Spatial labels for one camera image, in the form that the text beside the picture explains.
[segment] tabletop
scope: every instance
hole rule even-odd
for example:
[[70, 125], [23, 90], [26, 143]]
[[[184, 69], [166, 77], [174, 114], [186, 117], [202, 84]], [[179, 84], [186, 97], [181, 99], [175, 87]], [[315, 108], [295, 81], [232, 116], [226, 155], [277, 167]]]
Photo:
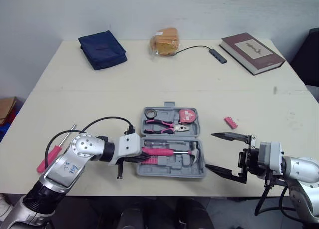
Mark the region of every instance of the tabletop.
[[[227, 116], [238, 123], [236, 133], [255, 134], [258, 143], [279, 141], [285, 155], [319, 159], [319, 106], [289, 64], [252, 76], [218, 48], [219, 42], [206, 44], [228, 60], [223, 65], [205, 49], [154, 58], [148, 55], [147, 41], [121, 41], [128, 61], [101, 71], [92, 70], [76, 41], [63, 42], [0, 144], [0, 192], [27, 193], [39, 177], [36, 167], [49, 140], [74, 123], [81, 129], [95, 119], [120, 116], [139, 132], [143, 107], [165, 101], [197, 108], [199, 139], [209, 164], [240, 171], [238, 154], [245, 144], [210, 136], [231, 131], [223, 121]], [[276, 51], [271, 41], [263, 42]], [[107, 120], [89, 133], [115, 139], [126, 128], [123, 122]], [[89, 162], [69, 195], [254, 197], [264, 190], [263, 180], [254, 175], [248, 175], [247, 185], [209, 171], [202, 180], [143, 177], [131, 163], [125, 163], [122, 180], [116, 175], [117, 166]], [[281, 190], [275, 187], [270, 196]]]

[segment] tool kit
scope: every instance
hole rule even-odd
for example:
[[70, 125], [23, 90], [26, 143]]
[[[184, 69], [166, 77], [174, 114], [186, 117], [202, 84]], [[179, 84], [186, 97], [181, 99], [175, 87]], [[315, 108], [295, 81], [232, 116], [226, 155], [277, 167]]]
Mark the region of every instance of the tool kit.
[[150, 158], [137, 166], [141, 176], [205, 177], [205, 160], [195, 108], [145, 107], [142, 113], [142, 152]]

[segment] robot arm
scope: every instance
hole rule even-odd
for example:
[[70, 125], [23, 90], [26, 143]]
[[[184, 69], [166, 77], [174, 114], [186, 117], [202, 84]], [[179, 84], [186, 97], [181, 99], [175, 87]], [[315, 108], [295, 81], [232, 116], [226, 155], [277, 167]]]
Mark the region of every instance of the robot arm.
[[0, 229], [44, 227], [59, 202], [79, 179], [88, 161], [99, 160], [115, 165], [123, 158], [140, 154], [140, 137], [135, 133], [122, 136], [115, 142], [108, 142], [107, 137], [78, 134], [66, 153], [59, 156], [31, 191], [20, 199]]
[[254, 135], [245, 136], [235, 133], [212, 135], [229, 141], [242, 141], [249, 146], [248, 149], [239, 153], [238, 167], [241, 168], [239, 176], [233, 175], [232, 170], [206, 164], [209, 170], [221, 177], [241, 183], [246, 183], [247, 172], [250, 172], [264, 179], [265, 187], [268, 189], [275, 185], [287, 186], [290, 199], [300, 218], [299, 221], [319, 224], [318, 162], [312, 158], [283, 156], [281, 144], [277, 142], [261, 142], [258, 149]]

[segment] bread in plastic bag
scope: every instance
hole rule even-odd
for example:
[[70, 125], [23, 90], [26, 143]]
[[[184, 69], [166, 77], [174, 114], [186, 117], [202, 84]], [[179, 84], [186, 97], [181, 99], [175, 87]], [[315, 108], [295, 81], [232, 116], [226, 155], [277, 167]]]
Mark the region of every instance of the bread in plastic bag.
[[155, 55], [174, 55], [179, 47], [177, 29], [171, 27], [157, 31], [150, 39], [150, 47]]

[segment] dark bag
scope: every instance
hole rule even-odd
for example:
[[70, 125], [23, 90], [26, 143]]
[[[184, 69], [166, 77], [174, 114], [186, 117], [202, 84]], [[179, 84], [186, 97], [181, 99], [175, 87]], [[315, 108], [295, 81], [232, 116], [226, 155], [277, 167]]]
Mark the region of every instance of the dark bag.
[[81, 49], [94, 70], [100, 70], [127, 61], [125, 50], [110, 31], [79, 38]]

